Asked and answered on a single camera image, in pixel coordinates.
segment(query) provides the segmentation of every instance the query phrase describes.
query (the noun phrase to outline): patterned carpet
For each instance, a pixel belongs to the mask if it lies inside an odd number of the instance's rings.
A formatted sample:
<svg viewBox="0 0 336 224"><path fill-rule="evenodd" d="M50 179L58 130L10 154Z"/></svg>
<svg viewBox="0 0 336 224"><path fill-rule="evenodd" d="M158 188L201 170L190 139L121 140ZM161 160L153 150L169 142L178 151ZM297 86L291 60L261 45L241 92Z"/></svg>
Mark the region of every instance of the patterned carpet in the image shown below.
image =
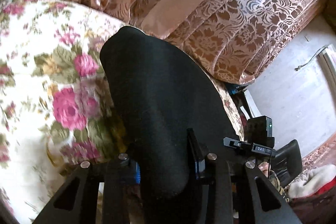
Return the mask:
<svg viewBox="0 0 336 224"><path fill-rule="evenodd" d="M310 170L322 165L336 165L336 133L324 144L302 159L303 170Z"/></svg>

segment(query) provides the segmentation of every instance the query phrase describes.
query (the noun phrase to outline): silver screw head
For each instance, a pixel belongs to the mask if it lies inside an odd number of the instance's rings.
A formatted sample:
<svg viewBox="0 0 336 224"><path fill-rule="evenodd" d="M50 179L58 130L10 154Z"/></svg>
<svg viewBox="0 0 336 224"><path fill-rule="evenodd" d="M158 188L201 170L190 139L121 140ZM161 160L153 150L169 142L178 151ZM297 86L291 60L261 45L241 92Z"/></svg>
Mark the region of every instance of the silver screw head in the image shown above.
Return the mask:
<svg viewBox="0 0 336 224"><path fill-rule="evenodd" d="M245 163L247 168L253 169L255 167L255 163L253 161L247 161Z"/></svg>
<svg viewBox="0 0 336 224"><path fill-rule="evenodd" d="M120 160L127 160L128 159L128 155L126 153L120 153L118 155L118 159L120 159Z"/></svg>
<svg viewBox="0 0 336 224"><path fill-rule="evenodd" d="M81 163L81 168L88 168L90 166L90 162L89 161L83 161Z"/></svg>
<svg viewBox="0 0 336 224"><path fill-rule="evenodd" d="M209 153L209 154L207 155L207 158L208 158L209 160L215 160L215 159L217 159L217 155L216 155L215 153Z"/></svg>

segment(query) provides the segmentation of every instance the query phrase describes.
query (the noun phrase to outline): black cushion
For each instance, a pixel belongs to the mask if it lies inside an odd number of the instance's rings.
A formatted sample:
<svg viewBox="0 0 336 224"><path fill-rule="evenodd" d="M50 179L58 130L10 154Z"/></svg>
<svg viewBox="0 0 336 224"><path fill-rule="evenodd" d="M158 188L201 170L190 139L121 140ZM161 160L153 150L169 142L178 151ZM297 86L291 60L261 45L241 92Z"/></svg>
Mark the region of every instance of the black cushion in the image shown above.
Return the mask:
<svg viewBox="0 0 336 224"><path fill-rule="evenodd" d="M271 161L271 169L283 188L302 172L302 158L297 140L277 150L275 159Z"/></svg>

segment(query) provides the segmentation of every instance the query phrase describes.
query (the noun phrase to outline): cable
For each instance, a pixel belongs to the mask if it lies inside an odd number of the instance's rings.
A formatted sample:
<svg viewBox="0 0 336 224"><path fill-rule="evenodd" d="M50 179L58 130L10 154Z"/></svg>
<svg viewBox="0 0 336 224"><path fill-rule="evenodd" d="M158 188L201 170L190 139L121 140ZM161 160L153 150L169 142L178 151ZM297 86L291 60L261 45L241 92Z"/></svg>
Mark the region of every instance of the cable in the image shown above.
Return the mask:
<svg viewBox="0 0 336 224"><path fill-rule="evenodd" d="M269 172L271 171L271 159L272 159L272 152L271 155L269 156L269 162L268 162L268 172L267 172L267 178L269 179Z"/></svg>
<svg viewBox="0 0 336 224"><path fill-rule="evenodd" d="M321 51L323 51L324 49L326 49L328 47L329 47L329 45L324 45L322 48L318 49L317 52L314 54L314 56L307 63L304 63L303 65L298 66L297 68L295 68L295 70L298 71L302 67L304 67L305 65L308 65Z"/></svg>

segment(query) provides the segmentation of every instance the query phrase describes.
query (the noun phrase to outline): hand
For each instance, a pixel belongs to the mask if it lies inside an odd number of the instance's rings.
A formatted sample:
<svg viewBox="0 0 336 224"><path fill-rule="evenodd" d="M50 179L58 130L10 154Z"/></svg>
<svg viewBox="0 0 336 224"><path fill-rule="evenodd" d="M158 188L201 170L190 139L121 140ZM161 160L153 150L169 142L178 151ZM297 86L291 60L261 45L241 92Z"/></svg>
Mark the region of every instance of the hand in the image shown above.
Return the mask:
<svg viewBox="0 0 336 224"><path fill-rule="evenodd" d="M263 172L263 174L268 177L268 162L264 161L259 164L259 169Z"/></svg>

